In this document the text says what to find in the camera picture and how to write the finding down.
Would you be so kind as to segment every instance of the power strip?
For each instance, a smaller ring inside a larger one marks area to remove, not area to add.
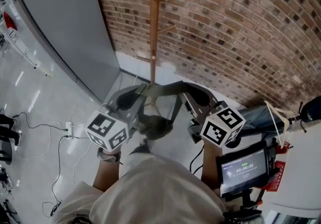
[[[66,122],[66,129],[68,130],[66,131],[66,134],[68,135],[67,139],[73,139],[71,126],[72,126],[71,122]]]

